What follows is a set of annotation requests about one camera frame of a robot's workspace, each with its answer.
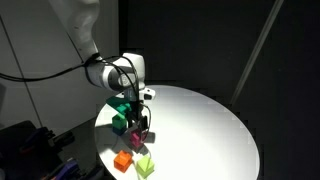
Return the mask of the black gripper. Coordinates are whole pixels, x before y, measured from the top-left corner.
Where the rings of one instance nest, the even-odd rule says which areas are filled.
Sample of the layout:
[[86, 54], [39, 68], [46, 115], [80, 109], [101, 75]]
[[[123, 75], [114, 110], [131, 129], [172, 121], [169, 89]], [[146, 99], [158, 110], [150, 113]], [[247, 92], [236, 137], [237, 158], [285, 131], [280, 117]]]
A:
[[128, 128], [131, 128], [133, 126], [134, 120], [139, 120], [138, 129], [140, 132], [146, 131], [148, 126], [148, 117], [142, 116], [142, 110], [143, 110], [143, 101], [142, 100], [135, 100], [130, 101], [130, 112], [126, 114], [126, 119], [128, 122]]

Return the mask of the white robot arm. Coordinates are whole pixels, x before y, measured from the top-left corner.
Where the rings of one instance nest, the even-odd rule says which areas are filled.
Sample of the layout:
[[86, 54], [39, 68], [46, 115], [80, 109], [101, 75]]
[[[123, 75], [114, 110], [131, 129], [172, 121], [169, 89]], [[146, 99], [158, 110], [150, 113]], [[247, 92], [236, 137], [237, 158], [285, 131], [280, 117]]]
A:
[[49, 3], [84, 62], [87, 80], [110, 92], [123, 92], [132, 108], [127, 120], [145, 129], [141, 105], [145, 60], [134, 53], [102, 56], [93, 36], [94, 24], [100, 15], [100, 0], [49, 0]]

